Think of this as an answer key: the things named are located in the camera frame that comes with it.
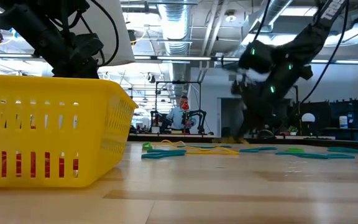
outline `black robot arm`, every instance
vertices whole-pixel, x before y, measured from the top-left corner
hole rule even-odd
[[[52,67],[55,77],[99,78],[92,57],[103,44],[96,34],[75,35],[68,30],[68,17],[77,12],[75,23],[89,4],[86,0],[0,0],[0,29],[14,28]],[[60,21],[60,32],[52,21]]]
[[[301,77],[313,76],[309,63],[323,48],[329,31],[348,0],[327,0],[314,15],[313,21],[293,41],[272,47],[258,40],[251,42],[241,55],[239,67],[259,73],[270,72],[266,81],[234,83],[232,93],[242,96],[248,110],[260,124],[275,124],[274,104],[281,100]]]

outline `yellow plastic basket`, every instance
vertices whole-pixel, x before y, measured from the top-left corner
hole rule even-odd
[[[84,187],[118,164],[137,105],[114,82],[0,75],[0,187]]]

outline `white wall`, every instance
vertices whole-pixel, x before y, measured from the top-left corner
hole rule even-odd
[[[296,83],[299,86],[300,100],[310,92],[324,66],[320,64],[312,65],[313,78],[308,81],[300,79]],[[191,110],[197,110],[198,105],[193,99],[194,90],[190,90],[189,97]],[[227,80],[227,72],[218,68],[210,68],[201,87],[201,109],[207,112],[206,122],[212,132],[217,133],[218,98],[232,97],[230,94],[230,82]],[[334,101],[348,100],[349,98],[358,99],[358,65],[330,65],[309,100]],[[204,124],[204,128],[206,132],[209,132],[206,124]]]

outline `table surface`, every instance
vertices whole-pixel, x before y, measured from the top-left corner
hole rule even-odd
[[[140,142],[128,143],[123,161],[85,189],[1,189],[0,224],[358,224],[358,155],[141,154]]]

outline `ceiling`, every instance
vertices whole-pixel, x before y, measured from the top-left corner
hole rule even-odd
[[[164,2],[168,0],[149,0],[149,7],[155,9],[155,2]],[[123,6],[123,19],[126,22],[127,29],[133,29],[135,31],[136,42],[132,46],[134,55],[166,55],[166,43],[178,42],[185,43],[189,47],[189,56],[200,56],[203,51],[204,38],[208,31],[208,22],[214,21],[212,30],[208,38],[208,47],[213,43],[211,47],[211,55],[228,54],[238,57],[238,50],[241,44],[247,44],[253,39],[252,31],[247,35],[248,31],[244,30],[247,27],[248,20],[259,13],[262,1],[260,0],[226,0],[226,10],[223,13],[232,10],[233,16],[236,18],[233,21],[227,21],[227,16],[220,16],[221,8],[223,7],[223,0],[219,0],[216,15],[212,15],[214,0],[199,0],[197,4],[189,5],[189,34],[182,40],[167,40],[168,33],[178,32],[178,28],[175,26],[165,27],[163,29],[163,21],[160,13],[153,13],[153,10],[149,13],[131,13],[128,7],[124,7],[126,4],[144,4],[144,1],[121,1]],[[267,44],[283,44],[291,41],[294,36],[307,25],[315,12],[313,6],[314,1],[310,0],[293,0],[288,8],[286,8],[281,16],[274,22],[274,26],[271,32],[261,33],[259,40]],[[350,11],[358,12],[358,0],[351,1]],[[331,37],[326,41],[326,47],[317,56],[317,59],[327,59],[339,38],[342,18],[337,19],[333,29],[331,30]],[[100,22],[96,24],[95,29],[97,33],[101,34],[104,38],[103,42],[109,42],[111,37],[111,24],[107,22]],[[216,38],[212,40],[214,29],[217,29]],[[0,54],[32,54],[33,48],[20,36],[14,32],[2,31],[4,36],[4,42],[0,44]],[[342,43],[342,47],[339,48],[336,59],[358,59],[358,27],[349,29],[344,38],[345,42]],[[192,68],[192,73],[197,74],[198,68]],[[28,75],[37,76],[52,76],[52,68],[42,60],[9,60],[6,58],[0,58],[0,74],[17,75],[25,73]],[[128,65],[120,65],[115,67],[102,67],[99,69],[99,76],[103,79],[112,80],[118,82],[125,88],[128,94],[134,97],[134,100],[142,105],[145,111],[150,111],[155,108],[154,96],[155,96],[155,83],[150,82],[150,76],[154,76],[156,81],[171,81],[174,78],[175,71],[171,63],[132,63]],[[214,72],[207,72],[206,76],[213,76]],[[168,84],[162,87],[163,84],[159,84],[158,89],[161,90],[161,94],[158,96],[157,109],[168,111],[173,105],[175,105],[175,97],[177,98],[181,94],[186,94],[186,87],[172,84]]]

